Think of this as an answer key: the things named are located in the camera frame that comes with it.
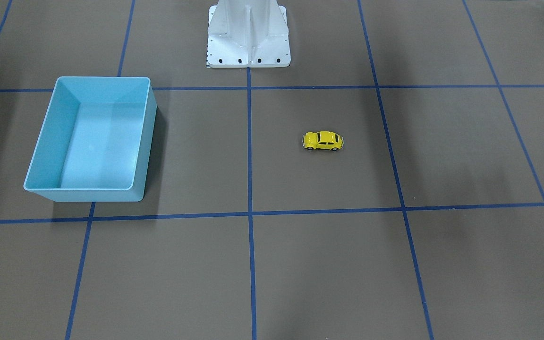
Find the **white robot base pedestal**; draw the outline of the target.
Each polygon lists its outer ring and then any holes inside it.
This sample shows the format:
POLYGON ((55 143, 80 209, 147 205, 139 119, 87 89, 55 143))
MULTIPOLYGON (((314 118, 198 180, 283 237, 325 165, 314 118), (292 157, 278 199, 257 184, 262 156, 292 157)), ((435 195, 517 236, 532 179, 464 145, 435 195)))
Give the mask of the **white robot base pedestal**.
POLYGON ((287 9, 276 0, 219 0, 209 7, 207 32, 207 67, 291 64, 287 9))

